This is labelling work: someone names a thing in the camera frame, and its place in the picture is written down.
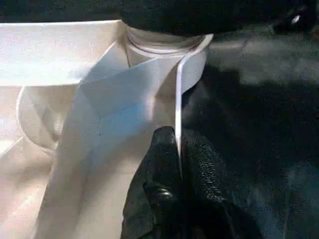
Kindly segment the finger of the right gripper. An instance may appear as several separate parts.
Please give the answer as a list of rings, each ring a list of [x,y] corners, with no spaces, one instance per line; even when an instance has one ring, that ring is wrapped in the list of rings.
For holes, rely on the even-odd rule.
[[[236,30],[248,7],[246,0],[122,0],[119,12],[131,28],[204,35]]]

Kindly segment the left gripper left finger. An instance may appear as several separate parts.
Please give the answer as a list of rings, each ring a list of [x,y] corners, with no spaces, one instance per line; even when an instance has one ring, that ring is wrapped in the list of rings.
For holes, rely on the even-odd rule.
[[[123,208],[125,239],[180,239],[183,229],[181,176],[174,129],[153,133],[136,170]]]

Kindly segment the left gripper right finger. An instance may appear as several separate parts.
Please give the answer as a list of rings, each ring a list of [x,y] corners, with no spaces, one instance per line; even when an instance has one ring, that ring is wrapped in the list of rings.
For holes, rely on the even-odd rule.
[[[236,185],[211,142],[190,129],[183,131],[181,139],[191,235],[201,239],[260,239],[256,221],[235,204]]]

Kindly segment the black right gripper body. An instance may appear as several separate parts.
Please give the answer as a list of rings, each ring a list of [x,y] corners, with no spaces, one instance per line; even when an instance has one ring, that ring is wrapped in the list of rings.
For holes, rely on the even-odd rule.
[[[308,5],[291,11],[286,17],[274,25],[278,34],[288,32],[308,32],[314,26],[314,8]]]

